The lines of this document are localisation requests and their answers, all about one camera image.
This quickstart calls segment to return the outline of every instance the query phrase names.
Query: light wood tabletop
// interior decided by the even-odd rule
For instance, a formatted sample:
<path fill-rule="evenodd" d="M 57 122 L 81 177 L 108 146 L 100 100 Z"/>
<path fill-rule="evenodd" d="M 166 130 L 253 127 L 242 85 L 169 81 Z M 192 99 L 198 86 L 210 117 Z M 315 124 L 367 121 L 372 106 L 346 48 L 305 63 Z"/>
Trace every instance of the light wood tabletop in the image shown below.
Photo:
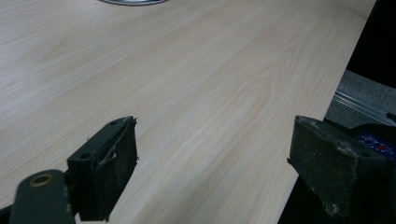
<path fill-rule="evenodd" d="M 107 122 L 140 161 L 110 223 L 277 223 L 375 0 L 0 2 L 0 205 Z"/>

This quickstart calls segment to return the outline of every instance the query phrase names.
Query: round metal object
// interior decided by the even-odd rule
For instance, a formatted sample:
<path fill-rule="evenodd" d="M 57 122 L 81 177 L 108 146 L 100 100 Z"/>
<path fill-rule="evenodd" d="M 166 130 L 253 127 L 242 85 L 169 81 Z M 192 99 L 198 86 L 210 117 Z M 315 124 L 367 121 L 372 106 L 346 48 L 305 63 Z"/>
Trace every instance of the round metal object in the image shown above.
<path fill-rule="evenodd" d="M 48 184 L 53 178 L 51 174 L 38 175 L 30 181 L 30 187 L 41 187 Z"/>
<path fill-rule="evenodd" d="M 148 6 L 166 2 L 167 0 L 101 0 L 102 2 L 121 6 Z"/>

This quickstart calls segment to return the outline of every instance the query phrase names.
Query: wood grain surface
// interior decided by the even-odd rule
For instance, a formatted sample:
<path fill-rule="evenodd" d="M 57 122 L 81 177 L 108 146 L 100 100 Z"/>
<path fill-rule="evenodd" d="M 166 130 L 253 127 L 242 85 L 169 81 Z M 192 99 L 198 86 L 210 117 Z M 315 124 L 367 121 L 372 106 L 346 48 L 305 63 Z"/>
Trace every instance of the wood grain surface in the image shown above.
<path fill-rule="evenodd" d="M 277 223 L 375 0 L 0 0 L 0 206 L 107 122 L 140 161 L 110 223 Z"/>

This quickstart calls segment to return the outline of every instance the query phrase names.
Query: gray carpet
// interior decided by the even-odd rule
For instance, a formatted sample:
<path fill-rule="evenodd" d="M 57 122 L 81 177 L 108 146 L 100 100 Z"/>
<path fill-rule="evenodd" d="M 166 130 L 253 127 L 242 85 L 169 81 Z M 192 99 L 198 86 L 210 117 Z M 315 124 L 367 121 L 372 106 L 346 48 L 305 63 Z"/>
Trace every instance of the gray carpet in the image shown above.
<path fill-rule="evenodd" d="M 368 78 L 346 70 L 337 91 L 374 110 L 396 114 L 396 89 L 384 86 Z M 364 115 L 360 111 L 335 100 L 332 101 L 325 118 L 347 128 L 354 128 L 365 123 L 381 123 L 377 119 Z"/>

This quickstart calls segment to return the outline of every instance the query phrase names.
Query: silver rim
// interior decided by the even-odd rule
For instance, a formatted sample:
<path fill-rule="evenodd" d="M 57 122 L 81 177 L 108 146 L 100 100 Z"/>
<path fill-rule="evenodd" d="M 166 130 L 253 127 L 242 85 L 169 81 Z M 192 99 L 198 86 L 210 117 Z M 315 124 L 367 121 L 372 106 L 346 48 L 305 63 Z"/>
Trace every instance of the silver rim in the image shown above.
<path fill-rule="evenodd" d="M 167 0 L 101 0 L 102 2 L 121 6 L 147 6 L 159 4 Z"/>

